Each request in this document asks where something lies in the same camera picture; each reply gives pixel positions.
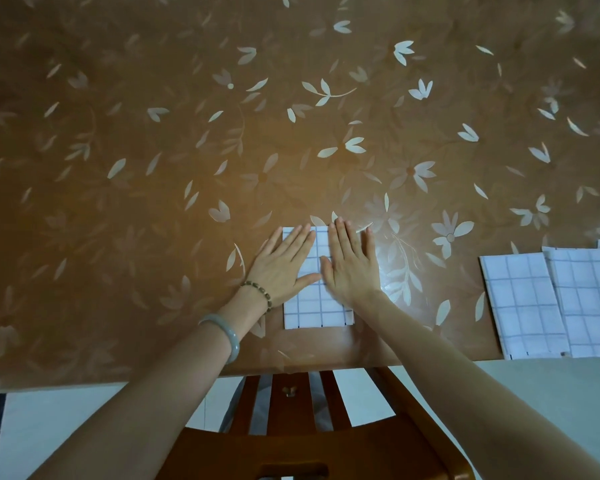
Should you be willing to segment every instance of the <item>table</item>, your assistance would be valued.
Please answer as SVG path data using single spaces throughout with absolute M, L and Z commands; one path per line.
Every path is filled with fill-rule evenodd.
M 128 380 L 334 214 L 501 358 L 478 256 L 600 237 L 600 0 L 0 0 L 0 390 Z M 274 310 L 224 374 L 395 363 Z

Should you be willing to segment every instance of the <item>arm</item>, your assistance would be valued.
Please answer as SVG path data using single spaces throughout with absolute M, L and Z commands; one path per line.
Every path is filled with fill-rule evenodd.
M 282 232 L 277 229 L 255 259 L 248 279 L 268 291 L 273 306 L 320 279 L 314 273 L 296 280 L 315 239 L 310 229 L 297 227 L 274 250 Z M 267 301 L 258 290 L 241 287 L 218 313 L 242 339 L 266 309 Z M 230 354 L 224 331 L 203 323 L 104 404 L 31 480 L 155 478 Z
M 485 479 L 600 480 L 600 464 L 458 350 L 410 318 L 380 288 L 374 236 L 341 219 L 329 229 L 329 291 L 389 345 Z

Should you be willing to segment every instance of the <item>person's left arm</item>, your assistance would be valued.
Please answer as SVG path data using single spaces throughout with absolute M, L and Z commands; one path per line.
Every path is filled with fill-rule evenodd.
M 315 240 L 310 229 L 296 227 L 276 248 L 278 228 L 249 271 L 248 279 L 271 295 L 273 306 L 320 279 L 313 273 L 296 280 Z M 241 340 L 266 309 L 263 294 L 244 286 L 218 314 Z M 224 331 L 212 322 L 200 324 L 96 411 L 30 479 L 155 478 L 230 354 Z

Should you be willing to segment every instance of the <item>bangle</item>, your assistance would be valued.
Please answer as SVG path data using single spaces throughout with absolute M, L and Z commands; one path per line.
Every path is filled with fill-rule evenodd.
M 238 340 L 238 336 L 232 330 L 232 328 L 225 322 L 224 318 L 217 314 L 209 314 L 205 316 L 198 325 L 202 325 L 204 322 L 212 322 L 218 325 L 218 327 L 222 328 L 222 331 L 226 333 L 227 338 L 229 339 L 229 343 L 231 343 L 231 355 L 229 355 L 229 360 L 227 363 L 232 363 L 240 352 L 240 340 Z
M 256 290 L 261 292 L 264 295 L 264 298 L 267 299 L 267 311 L 265 313 L 269 313 L 271 311 L 271 307 L 272 307 L 271 295 L 269 293 L 267 293 L 262 286 L 260 286 L 257 283 L 254 283 L 253 281 L 245 281 L 240 286 L 253 286 L 254 288 L 256 288 Z

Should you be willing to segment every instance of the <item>chair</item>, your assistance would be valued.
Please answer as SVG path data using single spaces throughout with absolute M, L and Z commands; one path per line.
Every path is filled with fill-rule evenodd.
M 333 431 L 315 427 L 309 376 L 272 379 L 267 435 L 248 435 L 259 376 L 246 379 L 228 434 L 184 428 L 157 480 L 475 480 L 464 455 L 387 367 L 367 369 L 395 416 L 353 428 L 332 371 L 320 372 Z

